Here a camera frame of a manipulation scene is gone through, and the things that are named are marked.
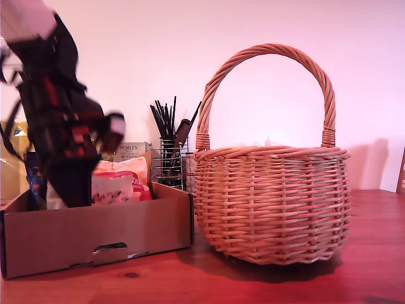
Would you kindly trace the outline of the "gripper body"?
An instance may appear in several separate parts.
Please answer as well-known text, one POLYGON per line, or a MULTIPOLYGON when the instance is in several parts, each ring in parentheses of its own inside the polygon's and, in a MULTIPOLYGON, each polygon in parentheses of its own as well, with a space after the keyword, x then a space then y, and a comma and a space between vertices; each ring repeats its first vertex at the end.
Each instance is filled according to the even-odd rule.
POLYGON ((31 75, 18 85, 28 137, 39 162, 94 168, 101 153, 113 153, 123 140, 122 113, 105 114, 85 87, 59 76, 31 75))

